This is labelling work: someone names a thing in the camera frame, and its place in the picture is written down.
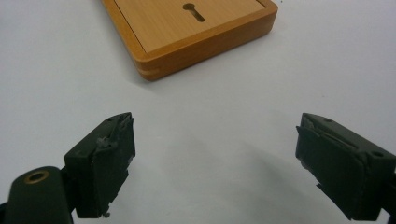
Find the keyhole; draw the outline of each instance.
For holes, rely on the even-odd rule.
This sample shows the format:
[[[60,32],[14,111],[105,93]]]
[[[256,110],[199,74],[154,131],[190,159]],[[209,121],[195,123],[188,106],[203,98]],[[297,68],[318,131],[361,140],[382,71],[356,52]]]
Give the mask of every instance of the keyhole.
[[[197,19],[199,22],[205,21],[204,17],[202,17],[201,14],[199,14],[199,12],[195,10],[194,4],[192,3],[184,4],[183,9],[188,10],[192,14],[192,16],[194,16],[195,19]]]

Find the wooden box lid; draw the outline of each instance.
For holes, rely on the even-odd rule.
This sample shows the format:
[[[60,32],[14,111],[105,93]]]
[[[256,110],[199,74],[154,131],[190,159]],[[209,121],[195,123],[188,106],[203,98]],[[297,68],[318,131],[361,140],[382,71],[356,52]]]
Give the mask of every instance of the wooden box lid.
[[[269,0],[103,2],[137,70],[148,80],[267,34],[277,12]]]

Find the black plastic part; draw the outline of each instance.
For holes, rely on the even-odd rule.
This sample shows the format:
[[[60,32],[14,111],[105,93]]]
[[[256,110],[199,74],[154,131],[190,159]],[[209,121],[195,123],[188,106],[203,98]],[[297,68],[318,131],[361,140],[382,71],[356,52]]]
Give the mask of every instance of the black plastic part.
[[[133,122],[131,113],[106,119],[64,156],[78,185],[78,217],[106,215],[117,197],[135,155]]]
[[[6,215],[7,203],[0,204],[0,223],[4,223],[4,216]]]
[[[376,220],[396,157],[337,122],[303,114],[296,157],[318,186],[355,220]]]
[[[18,177],[11,186],[4,223],[73,223],[60,170],[47,166]]]

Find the white surface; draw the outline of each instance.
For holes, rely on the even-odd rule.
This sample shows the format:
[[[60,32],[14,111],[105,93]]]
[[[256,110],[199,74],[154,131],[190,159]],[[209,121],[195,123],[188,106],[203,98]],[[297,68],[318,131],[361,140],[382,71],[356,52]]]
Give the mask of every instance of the white surface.
[[[396,153],[396,2],[276,3],[268,36],[149,83],[99,0],[2,1],[0,202],[131,111],[111,217],[76,223],[350,223],[294,158],[295,126],[318,114]]]

